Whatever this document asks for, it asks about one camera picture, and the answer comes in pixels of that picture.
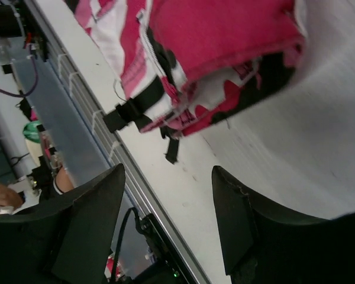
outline person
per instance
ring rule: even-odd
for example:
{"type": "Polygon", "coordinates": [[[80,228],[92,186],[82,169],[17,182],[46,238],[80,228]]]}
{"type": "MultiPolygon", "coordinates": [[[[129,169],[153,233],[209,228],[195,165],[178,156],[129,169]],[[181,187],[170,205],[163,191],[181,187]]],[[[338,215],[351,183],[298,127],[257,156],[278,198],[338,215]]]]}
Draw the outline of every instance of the person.
{"type": "MultiPolygon", "coordinates": [[[[56,175],[51,187],[41,193],[40,200],[42,201],[64,194],[72,189],[74,189],[74,186],[67,171],[62,167],[56,175]]],[[[22,204],[23,200],[16,191],[0,183],[0,206],[13,206],[14,209],[18,209],[22,204]]]]}

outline white zip tie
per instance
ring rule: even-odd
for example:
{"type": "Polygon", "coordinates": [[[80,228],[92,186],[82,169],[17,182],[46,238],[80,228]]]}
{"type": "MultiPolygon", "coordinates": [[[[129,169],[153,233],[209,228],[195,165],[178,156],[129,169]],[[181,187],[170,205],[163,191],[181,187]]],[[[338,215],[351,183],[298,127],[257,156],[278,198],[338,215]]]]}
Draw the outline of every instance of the white zip tie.
{"type": "Polygon", "coordinates": [[[73,73],[70,73],[70,75],[69,75],[69,95],[70,95],[70,98],[72,98],[72,77],[74,77],[77,74],[79,74],[79,72],[73,72],[73,73]]]}
{"type": "Polygon", "coordinates": [[[63,53],[63,54],[58,54],[58,58],[57,58],[57,63],[58,63],[58,76],[59,76],[59,79],[61,80],[62,79],[62,57],[63,56],[67,56],[66,53],[63,53]]]}
{"type": "Polygon", "coordinates": [[[112,147],[111,147],[111,152],[109,153],[109,160],[112,160],[112,157],[114,155],[114,150],[119,146],[121,146],[120,142],[118,142],[118,141],[113,142],[112,147]]]}
{"type": "Polygon", "coordinates": [[[92,115],[92,128],[91,128],[91,133],[93,134],[93,135],[95,135],[95,126],[96,126],[96,117],[97,117],[97,115],[100,113],[100,112],[102,112],[102,110],[99,110],[99,111],[95,111],[94,113],[93,113],[93,115],[92,115]]]}

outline white table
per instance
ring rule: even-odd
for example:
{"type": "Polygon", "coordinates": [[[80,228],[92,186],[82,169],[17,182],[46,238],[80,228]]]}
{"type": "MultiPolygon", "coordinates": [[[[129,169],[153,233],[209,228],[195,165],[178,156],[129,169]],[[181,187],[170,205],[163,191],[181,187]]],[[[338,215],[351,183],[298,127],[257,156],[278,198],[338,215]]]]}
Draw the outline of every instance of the white table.
{"type": "MultiPolygon", "coordinates": [[[[116,77],[62,0],[35,0],[105,112],[116,77]]],[[[213,284],[225,276],[211,189],[219,164],[286,206],[319,217],[355,211],[355,0],[309,0],[309,46],[294,85],[226,123],[167,141],[135,126],[119,135],[213,284]]]]}

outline backpack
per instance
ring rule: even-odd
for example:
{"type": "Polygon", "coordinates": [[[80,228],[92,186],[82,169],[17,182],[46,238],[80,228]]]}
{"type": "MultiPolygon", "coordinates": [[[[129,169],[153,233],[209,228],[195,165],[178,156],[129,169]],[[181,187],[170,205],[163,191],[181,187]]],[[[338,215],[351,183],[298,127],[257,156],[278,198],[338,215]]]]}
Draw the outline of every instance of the backpack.
{"type": "Polygon", "coordinates": [[[109,131],[159,128],[171,163],[180,138],[284,87],[305,48],[304,0],[66,1],[121,78],[109,131]]]}

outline green object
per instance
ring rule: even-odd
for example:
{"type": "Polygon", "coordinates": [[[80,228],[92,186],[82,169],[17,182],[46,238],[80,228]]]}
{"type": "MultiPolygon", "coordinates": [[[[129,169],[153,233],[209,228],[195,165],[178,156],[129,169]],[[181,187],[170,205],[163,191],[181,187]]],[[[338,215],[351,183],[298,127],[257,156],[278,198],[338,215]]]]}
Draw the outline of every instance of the green object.
{"type": "Polygon", "coordinates": [[[41,122],[36,120],[29,122],[27,125],[25,125],[24,130],[22,131],[25,138],[32,142],[40,144],[41,140],[37,129],[37,126],[40,124],[41,122]]]}

